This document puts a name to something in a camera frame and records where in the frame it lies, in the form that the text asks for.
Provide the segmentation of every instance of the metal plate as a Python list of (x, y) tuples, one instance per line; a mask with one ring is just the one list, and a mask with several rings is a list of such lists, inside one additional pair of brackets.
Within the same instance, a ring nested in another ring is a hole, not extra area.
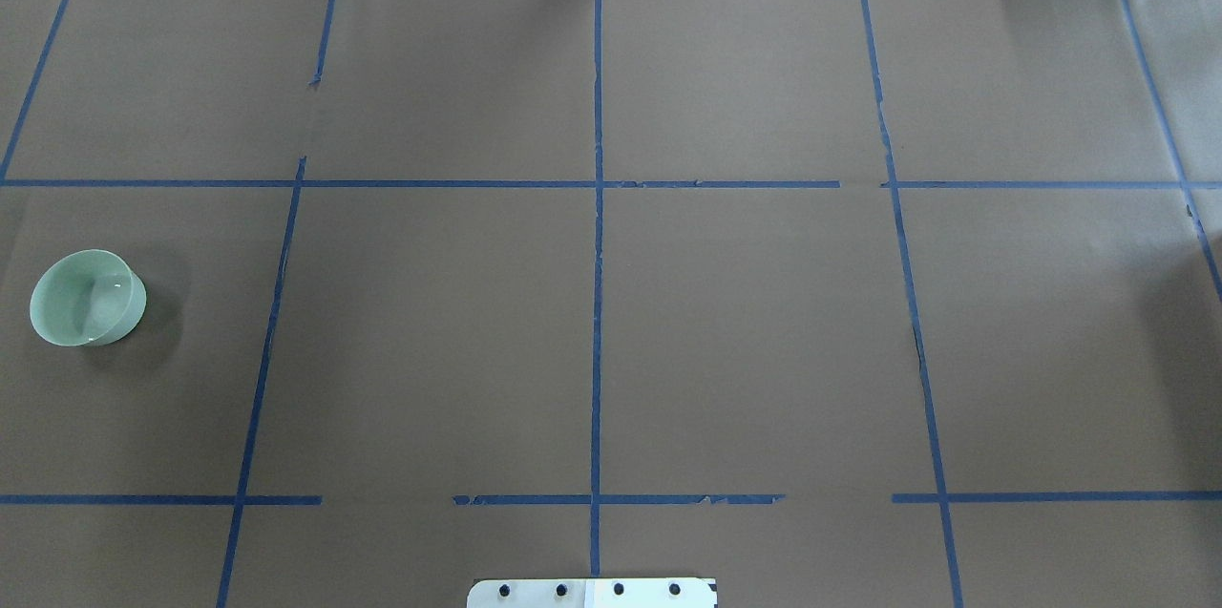
[(716, 580), (484, 580), (470, 587), (467, 608), (716, 608)]

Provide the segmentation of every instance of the green bowl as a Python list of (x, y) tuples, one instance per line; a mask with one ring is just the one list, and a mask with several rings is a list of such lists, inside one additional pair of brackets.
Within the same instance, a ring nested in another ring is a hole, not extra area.
[(106, 346), (144, 315), (144, 282), (114, 252), (73, 252), (38, 278), (29, 321), (48, 343)]

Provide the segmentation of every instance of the blue tape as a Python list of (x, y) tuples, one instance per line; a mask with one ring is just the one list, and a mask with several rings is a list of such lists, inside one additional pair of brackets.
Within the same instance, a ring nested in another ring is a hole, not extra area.
[(841, 182), (606, 182), (609, 189), (838, 189)]
[(772, 505), (785, 501), (781, 493), (698, 493), (602, 496), (604, 505)]
[[(896, 182), (899, 190), (1178, 190), (1177, 182)], [(881, 187), (891, 187), (891, 182)]]
[(590, 576), (601, 573), (602, 494), (602, 0), (594, 0), (594, 320), (590, 370)]
[(497, 181), (348, 181), (318, 178), (304, 182), (308, 189), (593, 189), (594, 182), (497, 182)]
[[(455, 505), (589, 505), (585, 494), (556, 496), (455, 496)], [(695, 493), (695, 494), (599, 494), (599, 505), (772, 505), (782, 493)]]
[[(952, 493), (951, 503), (1089, 503), (1089, 502), (1146, 502), (1146, 501), (1222, 501), (1222, 491), (1033, 491)], [(936, 493), (897, 493), (892, 503), (938, 503)]]
[(323, 496), (247, 496), (242, 504), (318, 507), (323, 504)]
[(9, 136), (9, 148), (4, 151), (4, 160), (0, 160), (0, 182), (9, 175), (9, 165), (12, 164), (12, 155), (17, 153), (17, 142), (21, 139), (21, 129), (26, 126), (26, 116), (34, 104), (34, 94), (38, 92), (38, 83), (43, 81), (43, 70), (46, 68), (46, 60), (51, 55), (51, 46), (55, 44), (55, 35), (60, 33), (60, 24), (64, 22), (64, 12), (68, 9), (68, 0), (60, 0), (60, 6), (55, 11), (51, 21), (51, 29), (48, 31), (46, 42), (43, 43), (43, 52), (39, 52), (38, 63), (34, 65), (34, 74), (29, 78), (29, 87), (26, 89), (26, 99), (21, 103), (21, 111), (17, 112), (17, 122), (12, 126), (12, 134)]
[(585, 494), (558, 496), (455, 496), (455, 505), (589, 505)]
[(1145, 48), (1141, 44), (1141, 35), (1138, 34), (1138, 24), (1136, 21), (1133, 20), (1133, 9), (1129, 5), (1129, 0), (1121, 0), (1121, 10), (1124, 12), (1124, 23), (1129, 27), (1129, 37), (1133, 38), (1133, 49), (1136, 51), (1138, 62), (1141, 65), (1141, 76), (1145, 78), (1146, 89), (1150, 92), (1150, 99), (1154, 103), (1154, 109), (1158, 117), (1158, 126), (1167, 142), (1167, 150), (1171, 151), (1171, 164), (1176, 167), (1176, 177), (1179, 178), (1180, 189), (1184, 192), (1184, 204), (1187, 204), (1188, 211), (1191, 212), (1193, 228), (1196, 230), (1198, 243), (1201, 243), (1201, 253), (1205, 255), (1205, 264), (1210, 270), (1210, 277), (1213, 278), (1213, 292), (1217, 294), (1218, 300), (1222, 300), (1222, 273), (1218, 273), (1217, 259), (1213, 256), (1213, 247), (1210, 245), (1210, 239), (1207, 234), (1205, 234), (1205, 225), (1201, 225), (1201, 212), (1196, 209), (1196, 199), (1193, 198), (1193, 190), (1188, 183), (1188, 173), (1184, 172), (1184, 161), (1179, 156), (1179, 147), (1176, 144), (1176, 138), (1171, 133), (1171, 122), (1167, 121), (1167, 111), (1162, 104), (1162, 95), (1158, 94), (1158, 87), (1154, 82), (1154, 73), (1150, 72), (1150, 61), (1146, 59)]
[[(284, 178), (9, 178), (0, 186), (88, 189), (291, 189)], [(598, 189), (598, 182), (484, 178), (310, 178), (307, 189)], [(1178, 183), (1169, 183), (1178, 187)], [(620, 189), (838, 189), (841, 182), (602, 182)]]
[(226, 181), (226, 178), (7, 178), (4, 186), (43, 189), (291, 189), (287, 181)]
[(925, 399), (925, 427), (929, 432), (929, 451), (934, 460), (934, 481), (937, 486), (938, 508), (942, 515), (942, 538), (946, 543), (946, 565), (951, 577), (951, 596), (956, 608), (963, 608), (963, 585), (959, 581), (959, 560), (954, 547), (954, 527), (951, 523), (951, 504), (946, 498), (946, 474), (942, 468), (942, 447), (937, 435), (937, 418), (934, 413), (934, 391), (929, 381), (929, 364), (925, 360), (925, 338), (920, 326), (920, 308), (916, 305), (916, 286), (913, 283), (912, 259), (908, 256), (908, 233), (904, 231), (903, 206), (899, 203), (896, 160), (891, 148), (891, 131), (882, 112), (882, 73), (879, 68), (879, 51), (874, 39), (874, 24), (870, 18), (870, 0), (862, 0), (862, 16), (865, 22), (865, 43), (870, 55), (870, 72), (874, 77), (874, 100), (879, 114), (879, 133), (887, 156), (887, 182), (891, 190), (891, 206), (895, 212), (896, 237), (899, 243), (899, 261), (904, 270), (904, 291), (908, 294), (908, 314), (912, 317), (913, 342), (916, 343), (916, 360), (920, 369), (921, 393)]
[(323, 82), (323, 66), (326, 65), (326, 46), (331, 39), (331, 18), (335, 16), (335, 0), (326, 0), (326, 17), (323, 20), (323, 38), (318, 42), (318, 66), (314, 68), (314, 77), (309, 85), (319, 85)]
[[(9, 494), (0, 505), (232, 505), (232, 496)], [(248, 505), (321, 505), (320, 496), (252, 496)]]
[(271, 313), (268, 315), (268, 331), (263, 338), (263, 356), (259, 361), (259, 378), (254, 386), (254, 400), (251, 407), (251, 421), (246, 432), (246, 448), (242, 452), (242, 469), (237, 479), (237, 496), (233, 501), (233, 516), (230, 520), (229, 543), (225, 548), (225, 564), (221, 568), (221, 582), (216, 592), (216, 608), (224, 608), (229, 601), (230, 577), (233, 574), (233, 558), (237, 556), (237, 540), (242, 530), (242, 509), (246, 504), (246, 491), (251, 482), (251, 464), (254, 460), (254, 442), (259, 435), (259, 416), (263, 413), (263, 396), (268, 386), (268, 370), (271, 367), (271, 347), (276, 337), (276, 322), (280, 321), (280, 299), (285, 292), (285, 273), (288, 270), (288, 250), (293, 243), (293, 228), (297, 226), (297, 206), (301, 204), (302, 182), (306, 178), (306, 159), (297, 164), (297, 178), (293, 179), (293, 198), (288, 203), (288, 220), (285, 225), (285, 239), (280, 245), (280, 265), (276, 269), (276, 286), (271, 295)]

